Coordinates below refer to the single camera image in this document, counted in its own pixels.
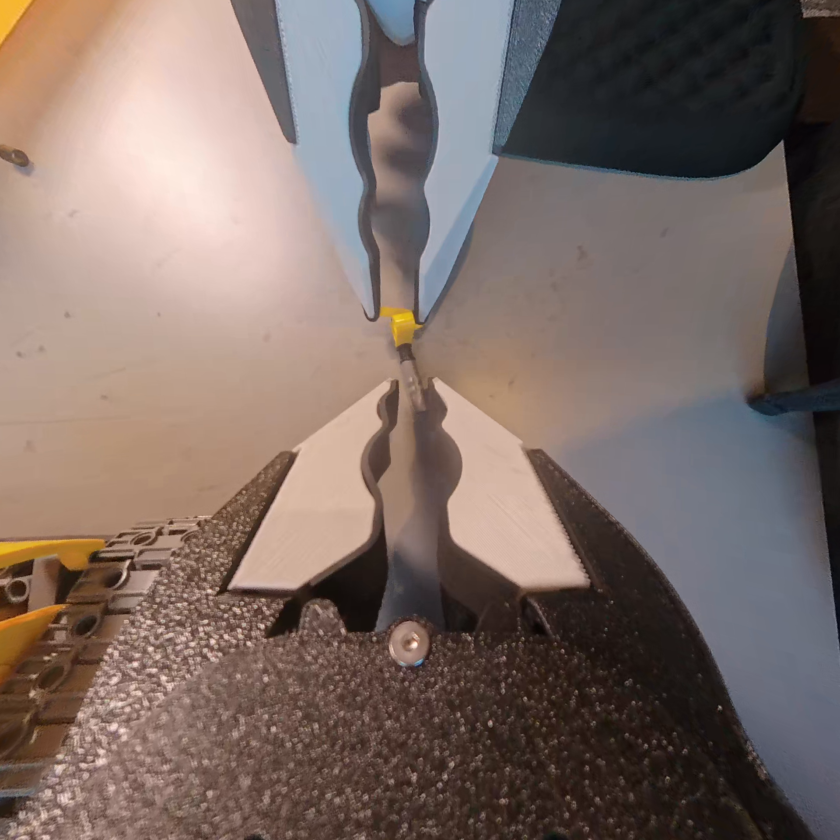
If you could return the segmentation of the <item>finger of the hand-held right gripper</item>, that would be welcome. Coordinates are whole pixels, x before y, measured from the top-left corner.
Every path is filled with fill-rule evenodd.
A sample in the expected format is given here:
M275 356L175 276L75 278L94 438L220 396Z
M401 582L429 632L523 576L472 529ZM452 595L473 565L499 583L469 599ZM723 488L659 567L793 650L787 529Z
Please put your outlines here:
M378 94L366 2L273 2L294 129L293 155L364 317L382 304L372 232L375 174L368 117Z
M419 260L415 317L443 294L498 157L493 152L512 1L417 2L421 92L433 118L423 195L427 242Z

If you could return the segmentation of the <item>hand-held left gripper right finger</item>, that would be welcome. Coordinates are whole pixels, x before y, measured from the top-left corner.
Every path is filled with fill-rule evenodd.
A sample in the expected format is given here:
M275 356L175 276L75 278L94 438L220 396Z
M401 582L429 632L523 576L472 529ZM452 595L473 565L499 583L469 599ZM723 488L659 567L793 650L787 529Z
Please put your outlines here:
M446 487L438 573L456 601L585 590L589 575L523 442L435 377Z

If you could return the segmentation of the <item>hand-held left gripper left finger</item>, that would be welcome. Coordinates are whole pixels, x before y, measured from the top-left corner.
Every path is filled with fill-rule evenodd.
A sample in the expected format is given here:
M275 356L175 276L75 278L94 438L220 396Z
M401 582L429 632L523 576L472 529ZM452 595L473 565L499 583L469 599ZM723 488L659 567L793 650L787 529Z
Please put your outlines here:
M380 607L389 563L379 481L400 386L386 380L306 438L226 591Z

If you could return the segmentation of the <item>yellow brick piece grey axle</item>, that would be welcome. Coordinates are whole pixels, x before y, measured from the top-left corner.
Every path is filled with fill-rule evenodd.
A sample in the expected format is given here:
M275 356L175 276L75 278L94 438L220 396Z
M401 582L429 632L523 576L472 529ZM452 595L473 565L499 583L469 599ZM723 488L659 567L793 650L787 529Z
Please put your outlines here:
M388 319L398 356L400 375L407 399L415 413L426 411L423 378L413 350L415 333L420 329L413 312L403 308L382 308L381 317Z

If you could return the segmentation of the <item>yellow tracked brick vehicle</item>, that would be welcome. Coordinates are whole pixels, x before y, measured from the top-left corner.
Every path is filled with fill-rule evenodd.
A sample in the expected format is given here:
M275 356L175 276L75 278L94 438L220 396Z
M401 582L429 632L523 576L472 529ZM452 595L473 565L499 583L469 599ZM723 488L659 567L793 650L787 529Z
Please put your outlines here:
M3 818L36 792L112 640L205 521L142 521L108 540L2 541Z

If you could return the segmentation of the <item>grey desk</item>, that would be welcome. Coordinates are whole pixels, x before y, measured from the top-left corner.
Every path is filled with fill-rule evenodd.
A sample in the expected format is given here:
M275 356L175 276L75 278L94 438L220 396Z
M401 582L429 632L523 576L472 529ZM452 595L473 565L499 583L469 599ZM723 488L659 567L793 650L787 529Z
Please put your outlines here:
M393 369L229 2L34 2L2 46L2 536L210 513ZM838 838L838 643L784 148L713 182L502 159L418 356L630 531Z

